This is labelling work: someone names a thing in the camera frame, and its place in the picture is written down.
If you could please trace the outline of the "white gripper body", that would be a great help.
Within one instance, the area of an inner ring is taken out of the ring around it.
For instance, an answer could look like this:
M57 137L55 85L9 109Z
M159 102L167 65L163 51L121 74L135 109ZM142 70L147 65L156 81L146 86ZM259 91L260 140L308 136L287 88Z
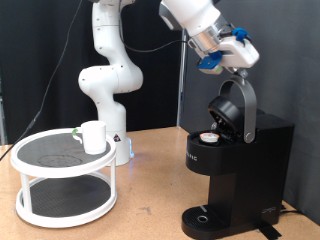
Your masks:
M249 40L240 42L235 36L224 38L218 49L222 52L220 65L223 67L251 68L260 58Z

